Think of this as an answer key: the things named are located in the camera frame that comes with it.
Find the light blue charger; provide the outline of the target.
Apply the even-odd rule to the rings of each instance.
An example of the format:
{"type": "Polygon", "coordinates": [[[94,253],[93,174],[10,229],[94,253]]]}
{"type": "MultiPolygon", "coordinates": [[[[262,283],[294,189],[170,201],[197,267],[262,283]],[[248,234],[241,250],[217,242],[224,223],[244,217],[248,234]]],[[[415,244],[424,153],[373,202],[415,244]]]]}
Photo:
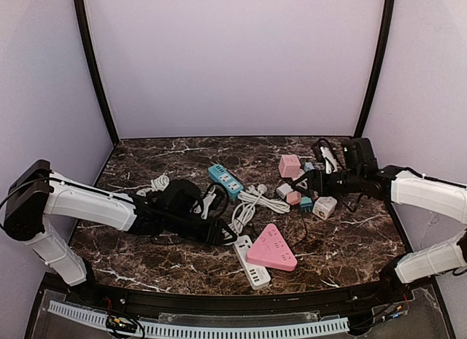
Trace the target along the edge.
{"type": "Polygon", "coordinates": [[[315,169],[315,167],[314,167],[314,165],[313,165],[311,162],[305,162],[305,163],[304,163],[303,170],[304,170],[305,172],[307,172],[307,171],[312,171],[312,170],[314,170],[314,169],[315,169]]]}

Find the pink triangular power strip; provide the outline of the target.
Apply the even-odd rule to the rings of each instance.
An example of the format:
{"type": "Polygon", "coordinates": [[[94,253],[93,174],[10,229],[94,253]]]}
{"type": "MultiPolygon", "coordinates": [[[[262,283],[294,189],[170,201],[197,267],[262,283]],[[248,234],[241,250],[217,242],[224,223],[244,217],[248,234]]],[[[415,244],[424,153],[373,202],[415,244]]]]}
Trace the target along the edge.
{"type": "Polygon", "coordinates": [[[292,272],[298,264],[287,242],[275,224],[267,224],[253,242],[246,256],[253,265],[292,272]]]}

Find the peach charger cube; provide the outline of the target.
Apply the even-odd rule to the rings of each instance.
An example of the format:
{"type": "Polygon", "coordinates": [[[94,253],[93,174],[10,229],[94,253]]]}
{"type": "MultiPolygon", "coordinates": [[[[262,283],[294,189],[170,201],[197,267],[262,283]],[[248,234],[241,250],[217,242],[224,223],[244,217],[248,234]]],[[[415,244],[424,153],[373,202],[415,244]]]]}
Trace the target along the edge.
{"type": "Polygon", "coordinates": [[[301,202],[301,199],[301,193],[296,191],[288,193],[285,197],[286,202],[291,206],[298,205],[301,202]]]}

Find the white charger cube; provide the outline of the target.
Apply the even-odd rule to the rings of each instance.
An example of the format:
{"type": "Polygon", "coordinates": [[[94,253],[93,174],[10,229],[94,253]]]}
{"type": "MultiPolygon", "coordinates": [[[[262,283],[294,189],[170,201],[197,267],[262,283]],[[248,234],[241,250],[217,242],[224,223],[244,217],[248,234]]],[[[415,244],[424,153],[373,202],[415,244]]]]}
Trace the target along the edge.
{"type": "Polygon", "coordinates": [[[292,187],[288,184],[288,183],[284,183],[280,186],[278,186],[278,188],[276,188],[276,194],[282,199],[282,200],[285,200],[287,195],[292,193],[293,192],[293,189],[292,187]]]}

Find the teal charger cube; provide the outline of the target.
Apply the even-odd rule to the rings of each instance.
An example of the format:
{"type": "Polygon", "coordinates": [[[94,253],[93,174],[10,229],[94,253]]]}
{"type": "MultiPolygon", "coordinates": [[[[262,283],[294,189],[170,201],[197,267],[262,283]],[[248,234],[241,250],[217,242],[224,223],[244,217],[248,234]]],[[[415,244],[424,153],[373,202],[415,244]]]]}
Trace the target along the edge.
{"type": "Polygon", "coordinates": [[[314,203],[311,198],[306,197],[306,196],[301,198],[301,202],[299,203],[300,212],[303,212],[303,213],[312,212],[313,206],[314,206],[314,203]]]}

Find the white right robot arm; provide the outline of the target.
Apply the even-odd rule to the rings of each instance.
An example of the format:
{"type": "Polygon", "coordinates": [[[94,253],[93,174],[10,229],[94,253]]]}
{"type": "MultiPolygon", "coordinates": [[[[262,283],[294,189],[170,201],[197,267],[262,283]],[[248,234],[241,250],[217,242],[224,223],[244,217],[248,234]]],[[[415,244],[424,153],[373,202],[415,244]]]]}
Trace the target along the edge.
{"type": "MultiPolygon", "coordinates": [[[[292,188],[305,182],[307,190],[320,197],[357,194],[414,206],[466,223],[464,184],[433,178],[410,167],[380,168],[368,138],[346,140],[341,148],[343,163],[332,163],[324,154],[319,154],[318,159],[329,169],[305,172],[292,182],[292,188]]],[[[396,257],[380,271],[379,278],[396,287],[448,271],[459,274],[465,267],[466,234],[458,233],[427,249],[396,257]]]]}

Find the white round power plug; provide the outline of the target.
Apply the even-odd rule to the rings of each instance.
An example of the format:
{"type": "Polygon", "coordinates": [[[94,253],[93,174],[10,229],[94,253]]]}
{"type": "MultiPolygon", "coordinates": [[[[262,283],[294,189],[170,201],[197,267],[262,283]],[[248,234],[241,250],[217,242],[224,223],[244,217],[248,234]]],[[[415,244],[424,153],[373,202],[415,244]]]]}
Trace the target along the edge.
{"type": "Polygon", "coordinates": [[[319,197],[315,202],[312,213],[322,220],[326,220],[333,213],[337,199],[333,197],[319,197]]]}

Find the pink cube socket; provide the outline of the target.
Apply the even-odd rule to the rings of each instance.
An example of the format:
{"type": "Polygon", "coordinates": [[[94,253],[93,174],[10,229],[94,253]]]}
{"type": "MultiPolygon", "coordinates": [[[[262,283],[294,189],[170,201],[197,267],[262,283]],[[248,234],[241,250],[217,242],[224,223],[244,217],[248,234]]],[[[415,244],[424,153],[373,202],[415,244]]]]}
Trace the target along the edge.
{"type": "Polygon", "coordinates": [[[282,155],[279,161],[279,174],[282,178],[297,177],[301,168],[297,155],[282,155]]]}

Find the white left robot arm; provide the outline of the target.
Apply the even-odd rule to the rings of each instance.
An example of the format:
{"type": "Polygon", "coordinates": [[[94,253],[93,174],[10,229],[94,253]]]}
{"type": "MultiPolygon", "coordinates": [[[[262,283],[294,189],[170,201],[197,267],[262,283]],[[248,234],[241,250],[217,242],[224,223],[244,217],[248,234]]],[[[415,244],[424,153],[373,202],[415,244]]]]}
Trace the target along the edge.
{"type": "Polygon", "coordinates": [[[228,201],[218,183],[202,192],[187,179],[174,179],[163,190],[145,195],[108,192],[74,182],[52,171],[46,160],[36,161],[9,188],[1,202],[2,230],[30,246],[71,287],[93,280],[91,266],[71,250],[48,218],[51,215],[82,219],[133,235],[156,236],[163,231],[180,238],[222,246],[238,234],[221,213],[210,215],[216,192],[228,201]]]}

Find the white square adapter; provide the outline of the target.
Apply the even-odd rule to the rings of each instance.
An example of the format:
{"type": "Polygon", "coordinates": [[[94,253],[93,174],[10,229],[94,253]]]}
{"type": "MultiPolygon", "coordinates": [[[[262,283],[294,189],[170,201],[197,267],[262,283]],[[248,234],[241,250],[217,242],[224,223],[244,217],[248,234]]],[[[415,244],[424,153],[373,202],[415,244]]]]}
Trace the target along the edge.
{"type": "Polygon", "coordinates": [[[305,172],[303,170],[299,170],[298,171],[298,174],[296,176],[293,177],[293,181],[299,179],[300,177],[302,177],[303,175],[305,174],[305,172]]]}

